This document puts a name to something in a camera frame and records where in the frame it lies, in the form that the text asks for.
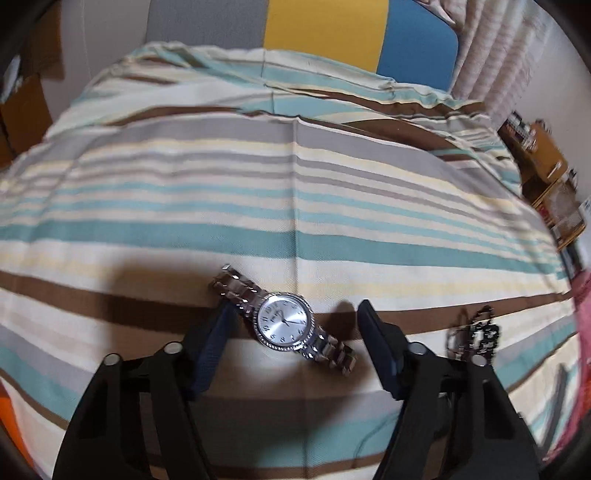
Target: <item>orange object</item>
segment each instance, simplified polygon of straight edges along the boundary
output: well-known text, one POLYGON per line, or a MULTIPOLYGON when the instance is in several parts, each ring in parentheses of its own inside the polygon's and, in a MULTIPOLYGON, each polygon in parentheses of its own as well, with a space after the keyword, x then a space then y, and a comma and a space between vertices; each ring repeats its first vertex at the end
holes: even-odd
POLYGON ((7 431, 9 437, 14 442, 14 445, 18 448, 19 452, 25 457, 25 460, 31 468, 35 468, 33 460, 29 455, 24 442, 22 441, 21 433, 18 430, 17 419, 14 416, 14 410, 12 409, 12 402, 6 392, 5 388, 0 383, 0 422, 7 431))

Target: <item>bed sheet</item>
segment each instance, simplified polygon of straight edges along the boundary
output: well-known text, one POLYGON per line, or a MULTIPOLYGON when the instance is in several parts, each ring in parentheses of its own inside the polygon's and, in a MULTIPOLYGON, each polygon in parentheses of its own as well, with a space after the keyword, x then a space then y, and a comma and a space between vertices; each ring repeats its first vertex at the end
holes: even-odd
POLYGON ((222 478, 372 477, 400 404, 355 328, 365 298, 440 355, 449 327, 491 305, 494 367, 534 437, 560 364, 554 445, 569 420, 570 284, 478 102, 295 52, 149 44, 91 83, 0 194, 0 378, 45 477, 104 355, 182 338, 226 263, 303 295, 359 363, 342 378, 236 322, 194 405, 222 478))

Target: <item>watch dial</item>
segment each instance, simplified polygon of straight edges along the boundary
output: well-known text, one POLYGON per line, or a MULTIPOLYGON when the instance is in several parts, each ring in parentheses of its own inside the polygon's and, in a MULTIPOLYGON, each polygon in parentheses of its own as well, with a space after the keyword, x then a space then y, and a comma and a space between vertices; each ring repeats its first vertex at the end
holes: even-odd
POLYGON ((290 295, 273 295, 257 317, 261 335, 277 346, 290 346, 306 337, 309 316, 304 304, 290 295))

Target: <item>cardboard box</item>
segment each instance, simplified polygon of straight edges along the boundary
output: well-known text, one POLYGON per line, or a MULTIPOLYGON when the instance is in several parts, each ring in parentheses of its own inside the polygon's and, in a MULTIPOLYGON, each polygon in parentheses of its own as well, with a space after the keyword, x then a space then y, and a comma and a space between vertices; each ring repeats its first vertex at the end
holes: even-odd
POLYGON ((43 140, 51 126, 51 116, 39 75, 26 78, 21 87, 0 105, 0 118, 3 123, 0 131, 6 133, 6 140, 16 155, 43 140))
POLYGON ((14 160, 14 153, 8 144, 8 139, 2 131, 0 131, 0 170, 8 167, 14 160))
POLYGON ((61 2, 53 4, 31 29, 21 49, 21 75, 63 78, 60 37, 61 2))

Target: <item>metal watch bracelet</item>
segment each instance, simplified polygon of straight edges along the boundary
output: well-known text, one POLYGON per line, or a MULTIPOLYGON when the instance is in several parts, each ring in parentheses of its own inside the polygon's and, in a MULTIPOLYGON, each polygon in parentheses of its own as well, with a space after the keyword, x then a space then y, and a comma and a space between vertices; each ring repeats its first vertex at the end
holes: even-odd
MULTIPOLYGON (((215 291, 232 302, 245 319, 250 321, 253 321, 253 312, 269 293, 230 265, 222 267, 222 272, 213 279, 211 285, 215 291)), ((300 352, 307 359, 316 362, 327 361, 331 368, 341 370, 343 375, 349 375, 356 362, 355 352, 350 346, 339 342, 318 325, 309 343, 300 352)))

